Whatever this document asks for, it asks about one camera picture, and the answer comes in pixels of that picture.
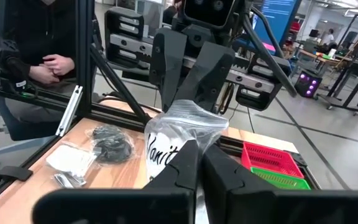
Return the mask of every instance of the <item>white paper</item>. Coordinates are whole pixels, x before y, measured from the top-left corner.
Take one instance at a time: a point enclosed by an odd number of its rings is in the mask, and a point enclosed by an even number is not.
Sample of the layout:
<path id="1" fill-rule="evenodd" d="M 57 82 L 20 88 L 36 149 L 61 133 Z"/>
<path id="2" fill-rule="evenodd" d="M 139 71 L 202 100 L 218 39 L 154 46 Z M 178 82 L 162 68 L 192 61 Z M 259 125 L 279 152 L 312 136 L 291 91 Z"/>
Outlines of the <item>white paper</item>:
<path id="1" fill-rule="evenodd" d="M 93 152 L 61 145 L 46 159 L 47 164 L 74 177 L 84 177 L 91 163 L 96 159 Z"/>
<path id="2" fill-rule="evenodd" d="M 163 133 L 151 133 L 146 142 L 146 173 L 152 180 L 178 154 L 186 141 L 180 138 L 168 138 Z"/>

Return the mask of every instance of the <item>red plastic basket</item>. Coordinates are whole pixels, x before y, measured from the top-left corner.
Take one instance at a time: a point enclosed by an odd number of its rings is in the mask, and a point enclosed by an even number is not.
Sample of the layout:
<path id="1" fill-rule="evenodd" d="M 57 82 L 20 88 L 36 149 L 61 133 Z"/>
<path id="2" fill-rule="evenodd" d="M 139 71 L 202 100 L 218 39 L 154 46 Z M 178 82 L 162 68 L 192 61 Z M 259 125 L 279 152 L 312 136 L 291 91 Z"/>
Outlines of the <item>red plastic basket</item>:
<path id="1" fill-rule="evenodd" d="M 248 169 L 256 167 L 297 178 L 304 178 L 301 170 L 299 170 L 289 153 L 271 147 L 244 142 L 241 163 Z"/>

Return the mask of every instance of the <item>black hoodie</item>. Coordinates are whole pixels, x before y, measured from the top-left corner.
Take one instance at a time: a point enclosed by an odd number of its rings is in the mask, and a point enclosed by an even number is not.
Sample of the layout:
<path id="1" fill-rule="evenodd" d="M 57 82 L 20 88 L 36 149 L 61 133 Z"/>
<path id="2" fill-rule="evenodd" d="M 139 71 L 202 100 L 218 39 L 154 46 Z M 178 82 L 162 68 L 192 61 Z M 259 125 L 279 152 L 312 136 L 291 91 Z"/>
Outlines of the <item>black hoodie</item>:
<path id="1" fill-rule="evenodd" d="M 76 0 L 56 0 L 46 5 L 41 0 L 15 0 L 9 9 L 12 30 L 24 63 L 38 66 L 42 57 L 58 54 L 75 62 Z M 75 77 L 75 69 L 60 78 Z"/>

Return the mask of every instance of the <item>white wall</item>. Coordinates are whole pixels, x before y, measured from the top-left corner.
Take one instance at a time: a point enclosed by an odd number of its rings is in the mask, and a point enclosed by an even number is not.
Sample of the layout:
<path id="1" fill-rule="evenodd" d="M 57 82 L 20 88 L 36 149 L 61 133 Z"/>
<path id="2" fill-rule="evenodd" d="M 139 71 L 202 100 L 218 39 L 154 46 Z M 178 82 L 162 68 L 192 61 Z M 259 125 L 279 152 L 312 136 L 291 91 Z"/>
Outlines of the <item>white wall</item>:
<path id="1" fill-rule="evenodd" d="M 306 14 L 308 5 L 309 5 L 309 1 L 307 0 L 302 0 L 300 6 L 299 6 L 299 10 L 298 13 L 299 14 Z M 343 36 L 343 33 L 345 33 L 346 27 L 349 25 L 349 23 L 351 22 L 352 18 L 351 17 L 344 17 L 342 15 L 342 11 L 334 11 L 334 10 L 329 10 L 329 9 L 325 9 L 325 8 L 321 8 L 323 11 L 322 13 L 315 13 L 315 14 L 311 14 L 310 18 L 314 24 L 314 21 L 318 21 L 319 19 L 321 20 L 327 20 L 327 21 L 331 21 L 331 22 L 335 22 L 337 24 L 342 24 L 344 25 L 344 28 L 339 32 L 338 38 L 336 40 L 336 42 L 338 43 L 341 39 L 341 37 Z M 354 21 L 353 25 L 351 26 L 349 31 L 354 31 L 354 32 L 358 32 L 358 18 Z"/>

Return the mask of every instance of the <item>gray floor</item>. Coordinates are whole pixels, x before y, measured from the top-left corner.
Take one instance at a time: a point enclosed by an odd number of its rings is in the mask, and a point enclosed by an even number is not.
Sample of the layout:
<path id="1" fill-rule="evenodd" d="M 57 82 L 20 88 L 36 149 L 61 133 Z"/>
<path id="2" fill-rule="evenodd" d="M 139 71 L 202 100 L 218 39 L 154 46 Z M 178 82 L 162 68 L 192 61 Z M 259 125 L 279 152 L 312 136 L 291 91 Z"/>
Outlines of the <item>gray floor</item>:
<path id="1" fill-rule="evenodd" d="M 103 12 L 108 7 L 97 4 L 96 14 L 103 24 Z M 160 97 L 152 85 L 125 80 L 125 84 L 136 100 L 146 105 L 160 106 Z M 357 80 L 350 80 L 340 96 L 346 98 Z M 106 93 L 110 89 L 104 79 L 96 77 L 95 92 Z M 358 95 L 352 101 L 356 105 Z M 230 118 L 235 101 L 224 115 Z M 280 91 L 265 111 L 250 110 L 250 117 L 257 134 L 263 134 L 293 142 L 324 189 L 358 189 L 358 117 L 350 111 L 335 108 L 326 110 L 323 100 L 302 97 L 291 98 L 285 90 Z M 238 106 L 231 118 L 230 126 L 251 131 L 247 108 Z M 0 147 L 12 144 L 9 135 L 0 133 Z M 19 165 L 36 149 L 15 152 L 1 156 L 0 168 Z"/>

